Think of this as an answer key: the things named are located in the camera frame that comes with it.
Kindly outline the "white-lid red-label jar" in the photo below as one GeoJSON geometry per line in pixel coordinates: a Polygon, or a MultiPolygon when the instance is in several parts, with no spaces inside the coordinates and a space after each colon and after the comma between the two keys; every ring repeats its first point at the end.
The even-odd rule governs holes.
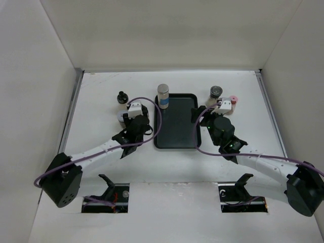
{"type": "Polygon", "coordinates": [[[128,118],[128,111],[127,110],[120,110],[117,113],[117,120],[120,124],[120,126],[125,129],[126,125],[129,123],[129,118],[128,118]]]}

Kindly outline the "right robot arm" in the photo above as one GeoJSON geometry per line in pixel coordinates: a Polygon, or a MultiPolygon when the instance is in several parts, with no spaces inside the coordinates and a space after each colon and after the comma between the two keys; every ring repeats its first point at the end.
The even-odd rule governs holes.
{"type": "Polygon", "coordinates": [[[255,197],[269,197],[287,203],[299,214],[311,217],[323,202],[323,172],[306,161],[262,154],[235,134],[235,127],[223,115],[213,113],[204,106],[191,121],[196,129],[205,127],[213,145],[219,148],[217,157],[223,157],[236,165],[244,166],[277,182],[251,181],[252,174],[243,174],[234,185],[241,206],[255,197]]]}

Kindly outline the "pink-cap spice bottle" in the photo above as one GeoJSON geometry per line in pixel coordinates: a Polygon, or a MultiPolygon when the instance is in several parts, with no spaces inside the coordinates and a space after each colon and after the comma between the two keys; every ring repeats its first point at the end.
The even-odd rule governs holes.
{"type": "Polygon", "coordinates": [[[232,95],[229,98],[230,98],[230,102],[231,102],[231,110],[226,113],[227,115],[233,114],[235,107],[238,103],[238,98],[236,96],[232,95]]]}

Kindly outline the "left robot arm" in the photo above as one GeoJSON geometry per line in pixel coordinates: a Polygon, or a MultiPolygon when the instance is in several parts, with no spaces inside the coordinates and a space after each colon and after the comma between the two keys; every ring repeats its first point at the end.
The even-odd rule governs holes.
{"type": "Polygon", "coordinates": [[[34,184],[41,188],[62,208],[78,196],[83,173],[103,166],[106,162],[116,162],[135,152],[145,144],[144,136],[151,136],[159,149],[194,149],[201,145],[201,135],[195,122],[205,106],[179,106],[175,112],[163,114],[155,107],[154,126],[149,124],[147,107],[138,98],[127,104],[122,113],[124,129],[104,144],[83,154],[67,156],[59,153],[52,160],[44,174],[34,184]]]}

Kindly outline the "black plastic tray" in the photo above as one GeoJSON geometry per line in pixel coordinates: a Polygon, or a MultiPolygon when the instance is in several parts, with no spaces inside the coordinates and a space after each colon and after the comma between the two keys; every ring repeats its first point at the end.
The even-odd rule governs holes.
{"type": "Polygon", "coordinates": [[[161,110],[162,120],[158,111],[154,111],[154,145],[158,149],[195,149],[201,145],[200,128],[195,128],[191,121],[191,110],[198,108],[197,96],[191,93],[169,94],[169,106],[161,110]]]}

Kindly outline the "black-top glass salt grinder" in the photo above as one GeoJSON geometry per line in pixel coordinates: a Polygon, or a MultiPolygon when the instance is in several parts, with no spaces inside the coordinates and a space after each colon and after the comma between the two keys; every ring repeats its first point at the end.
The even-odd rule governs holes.
{"type": "Polygon", "coordinates": [[[212,86],[210,88],[210,95],[206,101],[206,107],[210,107],[213,104],[216,104],[222,93],[223,89],[220,86],[212,86]]]}

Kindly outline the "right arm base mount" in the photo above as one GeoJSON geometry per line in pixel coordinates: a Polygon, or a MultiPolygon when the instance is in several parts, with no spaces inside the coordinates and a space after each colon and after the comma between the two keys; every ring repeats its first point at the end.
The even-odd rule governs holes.
{"type": "Polygon", "coordinates": [[[220,207],[222,213],[267,213],[264,197],[251,196],[245,189],[247,181],[253,174],[244,174],[235,182],[218,184],[220,207]]]}

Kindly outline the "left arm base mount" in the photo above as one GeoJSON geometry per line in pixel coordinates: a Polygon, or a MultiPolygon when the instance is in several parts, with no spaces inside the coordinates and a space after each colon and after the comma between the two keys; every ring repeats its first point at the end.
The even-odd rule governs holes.
{"type": "Polygon", "coordinates": [[[99,174],[106,183],[106,190],[101,195],[86,196],[81,213],[127,213],[129,208],[129,184],[115,184],[106,175],[99,174]]]}

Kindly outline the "black-cap bottle white contents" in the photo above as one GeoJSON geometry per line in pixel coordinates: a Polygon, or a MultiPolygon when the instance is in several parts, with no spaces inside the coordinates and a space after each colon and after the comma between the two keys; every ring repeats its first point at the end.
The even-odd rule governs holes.
{"type": "Polygon", "coordinates": [[[125,92],[119,91],[118,96],[117,96],[117,101],[119,104],[125,105],[128,103],[129,97],[125,92]]]}

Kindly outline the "silver-cap blue-label peppercorn jar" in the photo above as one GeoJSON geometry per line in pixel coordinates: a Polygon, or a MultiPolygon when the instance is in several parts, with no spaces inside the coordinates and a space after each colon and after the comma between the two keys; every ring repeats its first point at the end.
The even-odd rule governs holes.
{"type": "Polygon", "coordinates": [[[169,86],[160,84],[157,87],[157,98],[160,109],[167,109],[169,106],[169,86]]]}

